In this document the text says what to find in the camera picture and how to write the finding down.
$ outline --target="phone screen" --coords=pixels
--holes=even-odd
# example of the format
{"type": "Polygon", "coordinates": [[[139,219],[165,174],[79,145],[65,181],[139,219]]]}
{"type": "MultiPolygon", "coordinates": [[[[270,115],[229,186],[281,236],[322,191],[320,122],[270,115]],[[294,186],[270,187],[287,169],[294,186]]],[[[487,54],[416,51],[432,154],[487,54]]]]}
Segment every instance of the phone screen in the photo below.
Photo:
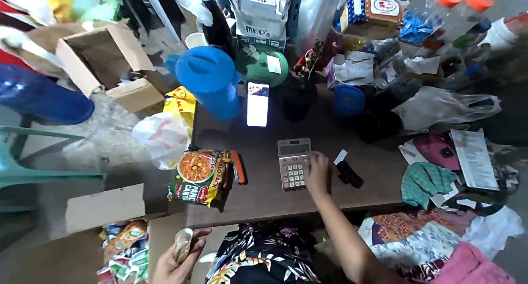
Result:
{"type": "Polygon", "coordinates": [[[248,82],[247,86],[247,125],[266,126],[268,121],[269,85],[248,82]]]}

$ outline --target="brown table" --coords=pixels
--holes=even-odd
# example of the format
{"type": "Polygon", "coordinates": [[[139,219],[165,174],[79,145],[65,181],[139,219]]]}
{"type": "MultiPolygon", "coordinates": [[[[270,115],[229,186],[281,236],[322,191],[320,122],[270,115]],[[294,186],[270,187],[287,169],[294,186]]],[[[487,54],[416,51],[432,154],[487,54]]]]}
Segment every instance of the brown table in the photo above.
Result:
{"type": "Polygon", "coordinates": [[[290,122],[282,117],[272,89],[268,126],[247,126],[246,99],[241,98],[240,116],[230,122],[213,119],[201,105],[196,106],[193,141],[201,148],[238,151],[247,172],[247,185],[233,183],[223,213],[216,208],[189,205],[188,227],[211,227],[316,212],[307,190],[284,192],[277,141],[310,138],[312,149],[325,153],[331,161],[341,149],[357,174],[364,179],[360,189],[343,184],[332,165],[331,193],[342,209],[401,205],[401,178],[406,162],[397,145],[389,150],[362,142],[347,121],[335,116],[333,92],[318,85],[318,99],[305,119],[290,122]]]}

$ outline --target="blue plastic container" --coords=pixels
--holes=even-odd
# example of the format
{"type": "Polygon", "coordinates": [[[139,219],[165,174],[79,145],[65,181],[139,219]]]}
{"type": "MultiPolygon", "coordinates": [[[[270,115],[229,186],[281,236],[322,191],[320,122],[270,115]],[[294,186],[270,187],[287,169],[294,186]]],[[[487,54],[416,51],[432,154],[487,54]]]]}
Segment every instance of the blue plastic container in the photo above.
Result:
{"type": "Polygon", "coordinates": [[[94,112],[94,102],[17,65],[0,64],[0,105],[62,125],[75,125],[94,112]]]}
{"type": "Polygon", "coordinates": [[[181,85],[215,118],[224,121],[240,113],[240,75],[224,51],[207,46],[189,49],[178,58],[174,72],[181,85]]]}
{"type": "Polygon", "coordinates": [[[358,115],[365,109],[365,95],[354,86],[341,84],[335,89],[334,109],[345,115],[358,115]]]}

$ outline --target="calculator display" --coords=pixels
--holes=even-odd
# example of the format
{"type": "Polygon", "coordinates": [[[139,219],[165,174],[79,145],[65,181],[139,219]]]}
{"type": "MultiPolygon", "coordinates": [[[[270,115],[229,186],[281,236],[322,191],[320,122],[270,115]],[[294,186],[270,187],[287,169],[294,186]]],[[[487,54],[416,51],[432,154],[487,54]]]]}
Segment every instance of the calculator display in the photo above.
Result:
{"type": "Polygon", "coordinates": [[[307,153],[309,151],[310,151],[310,145],[309,144],[294,145],[294,146],[282,146],[280,148],[280,154],[281,155],[301,154],[301,153],[307,153]]]}

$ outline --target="blue pitcher lid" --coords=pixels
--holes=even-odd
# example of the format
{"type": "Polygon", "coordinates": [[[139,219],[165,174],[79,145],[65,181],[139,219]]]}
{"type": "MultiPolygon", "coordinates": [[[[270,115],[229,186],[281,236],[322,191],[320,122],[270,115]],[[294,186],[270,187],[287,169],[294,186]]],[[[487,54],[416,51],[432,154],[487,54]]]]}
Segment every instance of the blue pitcher lid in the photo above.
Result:
{"type": "Polygon", "coordinates": [[[176,62],[176,76],[191,92],[219,91],[230,84],[235,75],[233,60],[224,51],[213,47],[191,48],[184,51],[176,62]]]}

